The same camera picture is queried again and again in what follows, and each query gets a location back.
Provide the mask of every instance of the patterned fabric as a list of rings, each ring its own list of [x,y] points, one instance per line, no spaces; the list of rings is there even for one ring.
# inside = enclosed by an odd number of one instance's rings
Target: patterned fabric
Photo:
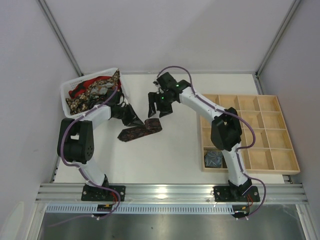
[[[70,108],[70,114],[74,115],[90,110],[94,107],[95,104],[93,101],[95,100],[101,103],[101,97],[107,93],[108,89],[113,90],[119,80],[120,70],[118,69],[110,79],[95,81],[84,93],[81,93],[73,99],[66,98],[65,101]]]
[[[135,139],[158,133],[162,130],[159,118],[150,118],[144,121],[144,126],[135,126],[123,129],[118,139],[122,142],[129,142]]]
[[[204,166],[206,168],[221,168],[224,155],[221,151],[208,151],[204,156]]]

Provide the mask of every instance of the white plastic basket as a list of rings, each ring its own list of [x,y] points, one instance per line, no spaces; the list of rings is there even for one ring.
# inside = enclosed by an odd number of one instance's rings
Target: white plastic basket
[[[118,68],[113,67],[113,68],[109,68],[107,70],[91,73],[89,75],[81,76],[81,77],[78,77],[76,79],[69,80],[69,81],[66,81],[66,82],[62,83],[61,86],[60,86],[60,95],[61,95],[62,108],[63,108],[64,115],[67,118],[76,119],[77,117],[81,116],[83,113],[87,112],[87,111],[84,111],[84,112],[81,112],[81,113],[70,115],[70,108],[69,108],[69,106],[68,106],[68,104],[66,102],[66,99],[70,98],[69,91],[74,90],[79,83],[82,83],[84,81],[87,81],[87,80],[90,80],[90,79],[94,79],[94,78],[99,77],[99,76],[110,76],[111,77],[111,76],[114,75],[114,73],[117,70],[118,70]],[[127,83],[124,80],[124,76],[121,74],[121,72],[120,72],[120,82],[121,82],[121,89],[122,89],[122,92],[124,94],[124,97],[128,100],[128,98],[129,98],[128,91],[129,90],[128,90],[128,87],[127,87]]]

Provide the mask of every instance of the clothing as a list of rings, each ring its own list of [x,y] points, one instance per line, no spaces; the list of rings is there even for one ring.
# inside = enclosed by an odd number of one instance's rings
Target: clothing
[[[92,109],[94,105],[104,102],[107,91],[115,89],[116,86],[118,86],[118,89],[121,91],[119,69],[112,77],[99,76],[78,84],[77,87],[71,91],[71,94],[69,92],[70,95],[75,97],[65,99],[70,108],[70,114],[75,115],[85,112]]]
[[[208,151],[204,156],[204,166],[206,168],[221,168],[224,155],[221,151]]]
[[[144,126],[135,126],[123,129],[118,139],[122,142],[129,142],[151,134],[158,133],[162,130],[159,118],[150,118],[144,121]]]

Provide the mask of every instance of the dark patterned necktie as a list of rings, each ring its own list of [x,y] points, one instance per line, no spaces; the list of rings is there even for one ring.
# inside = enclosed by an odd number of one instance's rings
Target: dark patterned necktie
[[[129,142],[135,139],[158,133],[162,130],[159,118],[150,118],[144,121],[144,126],[135,126],[123,129],[118,139],[122,142]]]

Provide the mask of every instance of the metal rail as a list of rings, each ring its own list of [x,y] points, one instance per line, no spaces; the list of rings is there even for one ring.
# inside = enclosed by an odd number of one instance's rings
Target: metal rail
[[[45,18],[47,19],[49,25],[51,26],[53,33],[55,34],[55,36],[57,37],[58,41],[60,42],[63,51],[65,52],[65,54],[67,55],[67,57],[69,58],[74,70],[76,71],[77,75],[79,77],[81,77],[83,75],[83,73],[81,72],[81,69],[75,59],[75,56],[73,55],[62,31],[60,30],[54,16],[52,15],[50,8],[46,2],[46,0],[36,0],[45,16]]]
[[[208,204],[215,203],[215,184],[114,184],[125,185],[125,201],[131,204]],[[37,203],[77,203],[81,202],[83,183],[44,183],[36,197]],[[257,185],[260,196],[263,187]],[[267,184],[265,204],[308,204],[302,184]],[[229,204],[241,205],[241,202]]]

